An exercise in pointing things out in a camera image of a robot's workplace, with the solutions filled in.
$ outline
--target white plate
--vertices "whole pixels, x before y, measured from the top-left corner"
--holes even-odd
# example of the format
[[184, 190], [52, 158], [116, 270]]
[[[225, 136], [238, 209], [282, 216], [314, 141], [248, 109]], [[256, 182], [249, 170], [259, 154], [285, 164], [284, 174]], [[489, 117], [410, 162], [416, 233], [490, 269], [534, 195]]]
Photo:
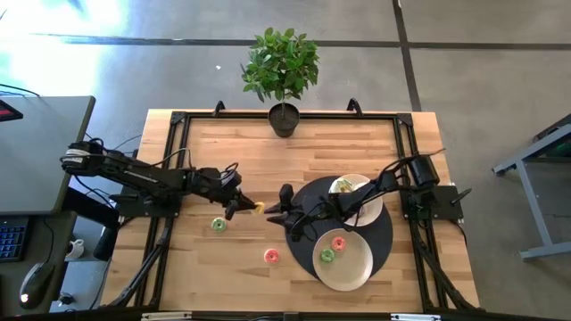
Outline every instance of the white plate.
[[[370, 179], [368, 179], [367, 177], [364, 177], [364, 176], [359, 175], [359, 174], [343, 175], [343, 176], [337, 178], [333, 182], [331, 187], [329, 187], [330, 193], [339, 193], [339, 190], [337, 187], [337, 181], [339, 179], [345, 179], [345, 180], [351, 182], [351, 184], [354, 186], [353, 190], [358, 189], [359, 187], [365, 185], [366, 183], [368, 183], [370, 181]], [[359, 211], [359, 214], [358, 214], [359, 215], [359, 222], [357, 223], [357, 226], [365, 226], [365, 225], [373, 223], [375, 221], [375, 219], [377, 219], [378, 216], [381, 215], [382, 210], [383, 210], [383, 196], [378, 197], [371, 202], [368, 202]], [[353, 215], [351, 218], [349, 218], [345, 221], [345, 224], [349, 225], [349, 226], [355, 226], [355, 219], [356, 218], [357, 218], [357, 215]]]
[[[321, 251], [331, 249], [331, 242], [337, 236], [345, 239], [345, 250], [335, 251], [333, 262], [326, 263], [321, 260]], [[352, 291], [364, 285], [371, 276], [373, 253], [361, 235], [337, 228], [323, 234], [315, 243], [313, 267], [321, 282], [328, 287]]]

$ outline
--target potted plant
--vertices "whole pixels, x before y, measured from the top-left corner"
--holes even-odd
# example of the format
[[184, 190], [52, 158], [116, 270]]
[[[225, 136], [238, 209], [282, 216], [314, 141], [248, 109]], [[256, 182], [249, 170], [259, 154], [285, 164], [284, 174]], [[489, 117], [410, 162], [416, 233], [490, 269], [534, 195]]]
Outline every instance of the potted plant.
[[305, 38], [306, 34], [297, 37], [294, 29], [282, 35], [267, 28], [264, 37], [256, 36], [257, 43], [250, 47], [248, 65], [240, 64], [242, 79], [247, 83], [245, 92], [258, 94], [263, 103], [264, 97], [271, 99], [274, 93], [281, 102], [268, 113], [269, 124], [280, 137], [291, 136], [300, 120], [300, 112], [286, 99], [301, 100], [303, 89], [318, 83], [318, 47]]

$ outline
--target computer mouse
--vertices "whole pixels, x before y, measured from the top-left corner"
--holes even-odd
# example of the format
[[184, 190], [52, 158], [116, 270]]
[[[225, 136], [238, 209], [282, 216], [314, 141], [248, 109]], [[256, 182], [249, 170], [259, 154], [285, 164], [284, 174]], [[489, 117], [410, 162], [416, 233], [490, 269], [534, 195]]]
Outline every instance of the computer mouse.
[[21, 307], [33, 309], [42, 302], [53, 273], [54, 264], [51, 263], [37, 263], [30, 269], [20, 287]]

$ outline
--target mug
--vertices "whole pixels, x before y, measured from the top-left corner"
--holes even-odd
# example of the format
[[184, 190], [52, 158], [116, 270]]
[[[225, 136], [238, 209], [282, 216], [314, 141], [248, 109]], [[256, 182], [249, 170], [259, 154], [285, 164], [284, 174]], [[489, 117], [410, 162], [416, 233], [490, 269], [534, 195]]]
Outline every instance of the mug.
[[68, 245], [67, 253], [65, 254], [66, 259], [79, 259], [83, 254], [83, 240], [78, 239], [75, 241], [70, 241]]

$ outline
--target black plant pot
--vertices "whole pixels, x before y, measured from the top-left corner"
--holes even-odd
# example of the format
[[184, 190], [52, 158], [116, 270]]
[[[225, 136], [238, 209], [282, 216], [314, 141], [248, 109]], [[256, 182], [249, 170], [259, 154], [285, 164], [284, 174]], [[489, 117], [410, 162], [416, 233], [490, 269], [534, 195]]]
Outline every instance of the black plant pot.
[[290, 103], [283, 105], [283, 110], [282, 103], [272, 107], [268, 113], [268, 120], [276, 135], [286, 138], [294, 133], [297, 124], [299, 124], [300, 112]]

